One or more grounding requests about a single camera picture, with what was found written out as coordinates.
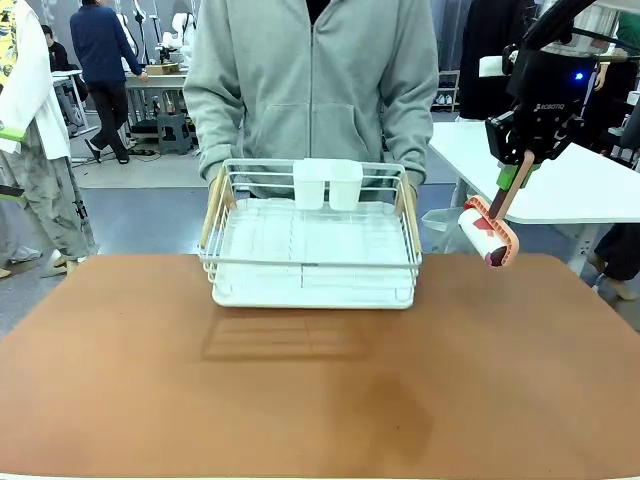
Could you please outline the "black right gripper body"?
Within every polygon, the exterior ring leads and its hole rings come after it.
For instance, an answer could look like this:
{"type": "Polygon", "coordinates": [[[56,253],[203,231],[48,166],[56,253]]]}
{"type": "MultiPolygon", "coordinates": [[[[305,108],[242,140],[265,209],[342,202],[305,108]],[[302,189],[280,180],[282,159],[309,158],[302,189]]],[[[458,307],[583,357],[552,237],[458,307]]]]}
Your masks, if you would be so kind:
{"type": "Polygon", "coordinates": [[[590,57],[520,49],[508,92],[515,100],[513,111],[531,113],[531,126],[525,134],[581,117],[595,65],[590,57]]]}

